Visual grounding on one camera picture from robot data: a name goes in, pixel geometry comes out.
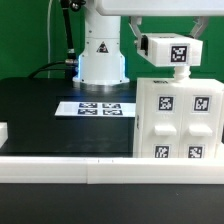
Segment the white block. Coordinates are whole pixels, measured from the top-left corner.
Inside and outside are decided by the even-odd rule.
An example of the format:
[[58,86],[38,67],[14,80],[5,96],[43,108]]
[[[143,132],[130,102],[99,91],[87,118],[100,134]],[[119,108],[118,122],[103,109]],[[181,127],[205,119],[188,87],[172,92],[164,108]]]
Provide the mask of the white block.
[[8,139],[8,130],[7,130],[7,123],[1,122],[0,123],[0,148],[3,146],[5,141]]
[[223,91],[211,79],[139,79],[134,157],[222,157]]
[[134,157],[178,157],[183,84],[173,79],[138,79]]
[[216,80],[191,79],[186,83],[179,157],[214,158],[224,85]]
[[148,38],[148,55],[138,53],[157,67],[199,66],[203,42],[174,33],[145,34]]

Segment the green wall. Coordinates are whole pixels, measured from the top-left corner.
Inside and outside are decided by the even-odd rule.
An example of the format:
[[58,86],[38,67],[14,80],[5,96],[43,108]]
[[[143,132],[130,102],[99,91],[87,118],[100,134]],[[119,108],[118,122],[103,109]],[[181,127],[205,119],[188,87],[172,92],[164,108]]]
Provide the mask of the green wall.
[[[48,0],[0,0],[0,79],[24,77],[47,63]],[[84,14],[71,12],[73,39],[77,53],[84,48]],[[202,66],[192,68],[192,77],[224,80],[224,18],[210,19],[200,37],[204,41]],[[189,34],[193,18],[143,18],[142,32]],[[54,0],[51,15],[52,61],[66,58],[65,31],[59,1]],[[121,52],[126,57],[126,74],[137,77],[172,77],[173,68],[156,68],[136,53],[128,18],[122,17]]]

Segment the cable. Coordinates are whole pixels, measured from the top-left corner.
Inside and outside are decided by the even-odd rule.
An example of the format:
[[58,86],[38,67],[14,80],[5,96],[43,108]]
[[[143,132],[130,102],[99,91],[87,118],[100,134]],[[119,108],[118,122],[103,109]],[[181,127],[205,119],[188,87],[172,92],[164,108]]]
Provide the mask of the cable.
[[46,64],[46,65],[44,65],[44,66],[38,68],[36,71],[30,73],[30,74],[28,75],[28,78],[29,78],[29,79],[34,78],[34,77],[36,76],[36,74],[38,74],[39,72],[41,72],[41,71],[43,71],[43,70],[47,70],[46,68],[48,68],[48,67],[51,67],[51,66],[54,66],[54,65],[62,65],[62,64],[64,65],[65,62],[64,62],[64,61],[56,61],[56,62],[52,62],[52,63]]
[[49,1],[48,5],[48,13],[47,13],[47,45],[48,45],[48,63],[51,62],[51,9],[52,9],[52,3],[54,0]]

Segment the triangle warning sticker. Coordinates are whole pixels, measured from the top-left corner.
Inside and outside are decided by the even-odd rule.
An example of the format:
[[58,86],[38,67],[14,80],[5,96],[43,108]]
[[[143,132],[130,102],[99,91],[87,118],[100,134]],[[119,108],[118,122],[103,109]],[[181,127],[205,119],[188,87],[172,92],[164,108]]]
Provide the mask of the triangle warning sticker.
[[100,45],[100,47],[98,48],[98,50],[96,52],[109,53],[109,51],[107,50],[106,44],[104,42],[102,42],[102,44]]

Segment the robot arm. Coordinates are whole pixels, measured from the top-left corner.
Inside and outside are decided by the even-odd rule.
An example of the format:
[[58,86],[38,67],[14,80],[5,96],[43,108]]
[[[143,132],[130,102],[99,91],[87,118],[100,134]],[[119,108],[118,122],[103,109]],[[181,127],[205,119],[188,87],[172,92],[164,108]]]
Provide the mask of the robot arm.
[[95,0],[101,15],[223,16],[222,0]]

